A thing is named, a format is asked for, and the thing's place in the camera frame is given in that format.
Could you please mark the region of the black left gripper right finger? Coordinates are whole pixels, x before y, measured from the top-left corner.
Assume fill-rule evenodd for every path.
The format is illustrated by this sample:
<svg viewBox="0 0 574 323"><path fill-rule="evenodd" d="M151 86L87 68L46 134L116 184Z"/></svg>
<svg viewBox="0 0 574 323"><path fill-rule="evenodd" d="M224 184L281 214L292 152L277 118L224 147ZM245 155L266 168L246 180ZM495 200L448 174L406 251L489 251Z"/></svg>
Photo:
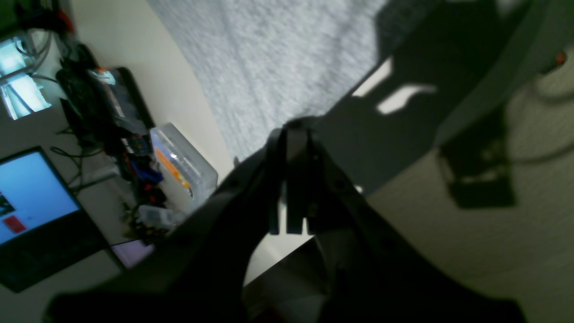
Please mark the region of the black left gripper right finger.
<svg viewBox="0 0 574 323"><path fill-rule="evenodd" d="M367 204L308 134L308 227L327 273L320 323L524 323L518 303L488 297L424 258Z"/></svg>

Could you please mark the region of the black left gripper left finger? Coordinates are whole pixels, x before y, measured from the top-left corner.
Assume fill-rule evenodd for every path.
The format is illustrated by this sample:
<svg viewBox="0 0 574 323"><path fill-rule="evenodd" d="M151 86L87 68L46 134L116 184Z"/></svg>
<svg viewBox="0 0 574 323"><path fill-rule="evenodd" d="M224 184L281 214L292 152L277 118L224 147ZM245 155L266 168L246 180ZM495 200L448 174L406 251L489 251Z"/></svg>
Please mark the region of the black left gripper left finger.
<svg viewBox="0 0 574 323"><path fill-rule="evenodd" d="M279 233L286 131L242 162L142 262L96 288L55 297L47 323L244 322L247 267L267 233Z"/></svg>

